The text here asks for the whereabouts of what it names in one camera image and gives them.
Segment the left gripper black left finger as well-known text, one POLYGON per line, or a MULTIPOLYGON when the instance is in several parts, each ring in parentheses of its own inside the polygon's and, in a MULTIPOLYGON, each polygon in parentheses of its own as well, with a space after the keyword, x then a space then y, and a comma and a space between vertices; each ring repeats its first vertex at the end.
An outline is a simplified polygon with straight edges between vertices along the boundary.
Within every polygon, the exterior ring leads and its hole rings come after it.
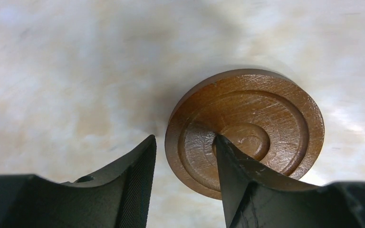
POLYGON ((150 135, 75 182, 0 175, 0 228, 144 228, 155 160, 156 139, 150 135))

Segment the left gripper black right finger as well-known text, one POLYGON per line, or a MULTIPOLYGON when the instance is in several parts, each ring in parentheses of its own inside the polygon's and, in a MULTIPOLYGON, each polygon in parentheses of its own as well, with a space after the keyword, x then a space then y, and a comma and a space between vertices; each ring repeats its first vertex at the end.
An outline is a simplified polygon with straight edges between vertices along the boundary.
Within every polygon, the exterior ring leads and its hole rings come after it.
POLYGON ((365 228, 365 181, 317 186, 282 175, 215 138, 229 228, 365 228))

